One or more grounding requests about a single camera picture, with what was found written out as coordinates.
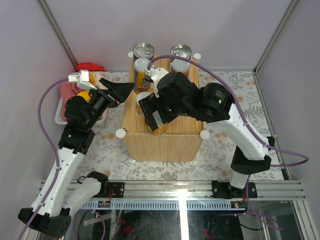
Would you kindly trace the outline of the yellow porridge can with spoon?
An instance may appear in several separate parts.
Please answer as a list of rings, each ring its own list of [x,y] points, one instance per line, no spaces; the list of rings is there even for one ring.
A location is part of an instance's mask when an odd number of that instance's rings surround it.
[[[147,58],[138,58],[133,63],[134,68],[134,92],[140,94],[142,92],[148,92],[150,88],[150,82],[146,80],[145,69],[151,61]]]

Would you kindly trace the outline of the light blue tin can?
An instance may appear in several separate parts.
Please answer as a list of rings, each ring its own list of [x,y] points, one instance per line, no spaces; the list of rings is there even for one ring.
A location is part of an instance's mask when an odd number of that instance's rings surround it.
[[[176,44],[170,49],[170,54],[172,56],[190,59],[192,56],[192,50],[186,44]]]

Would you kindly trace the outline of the dark blue tin can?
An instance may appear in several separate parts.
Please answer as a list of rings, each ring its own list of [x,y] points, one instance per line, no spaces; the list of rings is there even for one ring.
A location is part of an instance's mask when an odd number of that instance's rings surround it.
[[[155,49],[149,43],[141,42],[133,47],[133,61],[141,58],[145,58],[151,61],[154,58],[154,54]]]

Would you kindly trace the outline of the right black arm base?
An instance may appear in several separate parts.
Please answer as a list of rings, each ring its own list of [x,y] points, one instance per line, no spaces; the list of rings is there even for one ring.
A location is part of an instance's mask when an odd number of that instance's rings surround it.
[[[213,180],[211,182],[212,196],[215,199],[235,199],[246,197],[247,188],[239,189],[230,185],[229,181]],[[249,198],[256,199],[258,197],[257,188],[254,182],[248,183],[248,196]]]

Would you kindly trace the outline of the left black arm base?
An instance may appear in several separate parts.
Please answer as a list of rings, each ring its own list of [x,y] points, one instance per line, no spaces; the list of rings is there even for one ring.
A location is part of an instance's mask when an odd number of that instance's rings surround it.
[[[125,183],[124,182],[108,182],[101,186],[98,194],[100,198],[120,199],[124,197]]]

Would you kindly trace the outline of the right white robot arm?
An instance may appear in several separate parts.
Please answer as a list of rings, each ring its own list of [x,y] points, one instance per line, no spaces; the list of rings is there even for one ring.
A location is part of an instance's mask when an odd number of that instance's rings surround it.
[[[241,117],[236,98],[222,84],[208,83],[199,88],[183,73],[164,68],[148,71],[146,79],[153,83],[153,93],[138,103],[151,131],[177,117],[191,117],[221,128],[236,144],[227,188],[231,196],[245,193],[249,175],[269,170],[268,138]]]

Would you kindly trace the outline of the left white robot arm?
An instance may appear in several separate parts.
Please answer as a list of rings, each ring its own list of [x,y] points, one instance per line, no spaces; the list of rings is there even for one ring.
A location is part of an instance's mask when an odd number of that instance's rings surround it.
[[[110,197],[108,176],[92,171],[69,196],[65,196],[75,170],[87,154],[95,133],[93,126],[108,108],[116,108],[129,97],[133,82],[115,83],[101,78],[104,89],[89,88],[90,100],[71,97],[65,104],[65,125],[58,145],[52,145],[55,164],[36,200],[19,211],[27,228],[59,239],[71,225],[72,217],[92,197]]]

